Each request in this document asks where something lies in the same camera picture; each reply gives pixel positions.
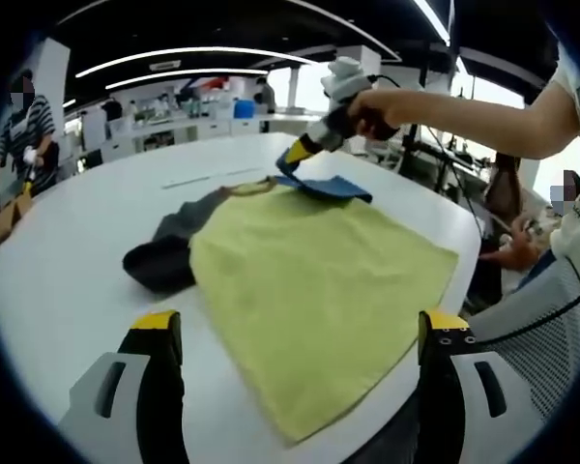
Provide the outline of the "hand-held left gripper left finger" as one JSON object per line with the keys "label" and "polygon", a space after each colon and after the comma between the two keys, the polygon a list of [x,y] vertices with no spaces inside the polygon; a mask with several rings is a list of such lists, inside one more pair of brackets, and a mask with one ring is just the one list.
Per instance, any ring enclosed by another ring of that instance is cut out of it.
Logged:
{"label": "hand-held left gripper left finger", "polygon": [[139,318],[70,390],[62,436],[90,463],[187,463],[176,310]]}

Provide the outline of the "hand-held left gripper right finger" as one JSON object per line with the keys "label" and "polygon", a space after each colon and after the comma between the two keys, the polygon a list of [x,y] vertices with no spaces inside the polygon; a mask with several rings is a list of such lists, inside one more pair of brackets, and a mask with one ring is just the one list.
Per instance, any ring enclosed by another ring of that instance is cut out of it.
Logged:
{"label": "hand-held left gripper right finger", "polygon": [[419,463],[511,463],[544,425],[529,384],[462,318],[420,313]]}

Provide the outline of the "person's right hand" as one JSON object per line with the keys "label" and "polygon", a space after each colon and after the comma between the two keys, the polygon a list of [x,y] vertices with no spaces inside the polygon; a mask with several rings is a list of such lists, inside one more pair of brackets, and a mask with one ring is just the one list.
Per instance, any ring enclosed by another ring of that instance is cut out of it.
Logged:
{"label": "person's right hand", "polygon": [[356,135],[386,141],[408,122],[401,90],[365,90],[357,94],[347,113]]}

